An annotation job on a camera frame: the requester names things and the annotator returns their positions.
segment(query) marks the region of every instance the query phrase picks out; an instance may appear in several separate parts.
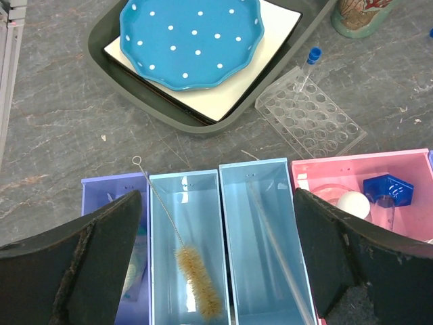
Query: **ping pong ball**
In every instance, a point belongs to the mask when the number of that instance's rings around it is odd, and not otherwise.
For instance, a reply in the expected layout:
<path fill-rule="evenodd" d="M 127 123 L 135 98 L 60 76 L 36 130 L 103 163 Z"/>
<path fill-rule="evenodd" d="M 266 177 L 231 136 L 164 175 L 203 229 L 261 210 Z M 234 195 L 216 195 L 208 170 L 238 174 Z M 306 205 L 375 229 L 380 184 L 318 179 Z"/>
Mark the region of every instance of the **ping pong ball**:
<path fill-rule="evenodd" d="M 359 192 L 344 193 L 338 200 L 337 207 L 361 219 L 365 219 L 370 213 L 368 198 Z"/>

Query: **scalloped plate rim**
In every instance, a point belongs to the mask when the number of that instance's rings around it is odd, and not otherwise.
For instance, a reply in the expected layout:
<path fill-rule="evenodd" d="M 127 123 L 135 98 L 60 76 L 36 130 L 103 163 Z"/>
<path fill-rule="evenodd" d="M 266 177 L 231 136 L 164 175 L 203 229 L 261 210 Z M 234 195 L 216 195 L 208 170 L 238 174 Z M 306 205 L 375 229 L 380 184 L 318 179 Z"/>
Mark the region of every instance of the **scalloped plate rim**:
<path fill-rule="evenodd" d="M 220 85 L 221 83 L 223 83 L 224 81 L 226 81 L 229 77 L 233 76 L 234 74 L 236 74 L 237 72 L 239 72 L 240 70 L 244 69 L 245 67 L 247 67 L 247 65 L 249 65 L 254 57 L 254 54 L 257 50 L 258 45 L 260 44 L 260 42 L 262 41 L 263 35 L 265 33 L 265 26 L 263 25 L 263 21 L 262 21 L 262 15 L 260 12 L 260 0 L 253 0 L 255 2 L 257 2 L 257 19 L 258 19 L 258 25 L 260 26 L 260 34 L 258 35 L 258 37 L 256 38 L 256 40 L 254 41 L 254 43 L 251 45 L 251 49 L 250 49 L 250 54 L 247 58 L 247 60 L 240 64 L 237 68 L 234 68 L 232 71 L 224 74 L 218 81 L 214 82 L 214 83 L 207 83 L 207 84 L 191 84 L 189 86 L 186 87 L 176 87 L 173 86 L 169 83 L 166 83 L 165 81 L 159 79 L 159 78 L 154 78 L 152 76 L 148 76 L 145 73 L 142 73 L 141 71 L 141 66 L 139 66 L 136 61 L 132 58 L 132 56 L 128 53 L 127 50 L 124 49 L 124 24 L 123 24 L 123 16 L 125 15 L 125 12 L 127 11 L 127 7 L 130 5 L 130 3 L 132 2 L 136 2 L 136 0 L 128 0 L 127 4 L 123 7 L 122 11 L 120 12 L 120 16 L 119 16 L 119 20 L 120 20 L 120 50 L 122 51 L 122 53 L 127 57 L 127 59 L 129 60 L 129 62 L 133 65 L 135 71 L 137 71 L 138 75 L 141 78 L 150 80 L 150 81 L 154 81 L 156 83 L 159 83 L 160 85 L 163 85 L 173 91 L 184 91 L 184 90 L 197 90 L 197 89 L 207 89 L 207 88 L 213 88 L 216 87 L 218 85 Z"/>

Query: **countertop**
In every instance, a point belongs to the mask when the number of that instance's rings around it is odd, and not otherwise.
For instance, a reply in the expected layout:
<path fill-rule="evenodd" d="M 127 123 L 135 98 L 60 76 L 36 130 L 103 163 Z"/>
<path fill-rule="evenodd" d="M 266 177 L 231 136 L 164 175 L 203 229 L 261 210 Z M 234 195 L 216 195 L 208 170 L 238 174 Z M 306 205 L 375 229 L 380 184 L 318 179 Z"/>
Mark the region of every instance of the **countertop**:
<path fill-rule="evenodd" d="M 224 134 L 198 139 L 148 116 L 83 60 L 82 39 L 109 3 L 30 4 L 0 174 L 0 246 L 80 216 L 81 179 L 138 171 L 214 169 L 222 163 L 297 153 L 251 108 Z M 310 47 L 324 54 L 312 79 L 368 136 L 348 154 L 433 148 L 433 6 L 404 1 L 360 40 L 326 17 L 287 67 Z M 376 324 L 363 288 L 347 292 L 333 324 Z"/>

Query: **plastic storage bin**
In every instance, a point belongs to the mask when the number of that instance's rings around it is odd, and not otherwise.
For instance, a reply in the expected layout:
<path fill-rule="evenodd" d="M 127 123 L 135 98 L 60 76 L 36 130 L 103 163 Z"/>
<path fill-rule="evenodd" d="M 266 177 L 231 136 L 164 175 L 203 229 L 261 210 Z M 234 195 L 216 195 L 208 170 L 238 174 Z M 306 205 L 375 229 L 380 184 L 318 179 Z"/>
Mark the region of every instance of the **plastic storage bin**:
<path fill-rule="evenodd" d="M 315 320 L 287 159 L 221 165 L 220 178 L 236 324 L 304 324 L 300 305 Z"/>
<path fill-rule="evenodd" d="M 83 201 L 81 214 L 92 213 L 131 190 L 139 190 L 143 203 L 143 215 L 140 226 L 149 229 L 149 188 L 141 173 L 113 175 L 82 179 Z M 150 246 L 147 237 L 147 267 L 141 281 L 138 299 L 136 301 L 121 301 L 118 307 L 115 325 L 143 325 L 150 323 Z"/>
<path fill-rule="evenodd" d="M 214 170 L 153 175 L 150 180 L 172 216 L 182 241 L 198 249 L 219 293 L 223 314 L 211 324 L 229 324 L 218 172 Z M 181 244 L 153 191 L 150 202 L 152 324 L 206 324 L 197 310 L 191 286 L 185 281 L 177 265 L 175 251 L 181 248 Z"/>
<path fill-rule="evenodd" d="M 412 204 L 395 208 L 393 232 L 426 241 L 433 238 L 433 171 L 428 154 L 428 149 L 420 149 L 294 161 L 293 185 L 313 193 L 325 184 L 362 192 L 364 179 L 389 173 L 415 187 Z M 382 223 L 381 216 L 372 217 L 374 223 Z"/>

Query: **light blue bin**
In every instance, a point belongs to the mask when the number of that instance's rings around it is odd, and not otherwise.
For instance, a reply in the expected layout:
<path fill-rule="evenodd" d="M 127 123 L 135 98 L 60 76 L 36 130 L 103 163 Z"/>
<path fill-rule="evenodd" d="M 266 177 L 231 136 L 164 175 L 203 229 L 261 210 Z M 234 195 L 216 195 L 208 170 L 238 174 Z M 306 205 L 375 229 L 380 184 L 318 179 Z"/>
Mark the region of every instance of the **light blue bin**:
<path fill-rule="evenodd" d="M 236 324 L 316 324 L 287 159 L 221 165 L 220 178 Z"/>
<path fill-rule="evenodd" d="M 218 171 L 153 175 L 150 180 L 172 215 L 185 244 L 196 247 L 216 287 L 223 314 L 210 324 L 230 320 Z M 152 324 L 207 324 L 179 271 L 175 251 L 181 247 L 153 191 L 151 202 Z"/>

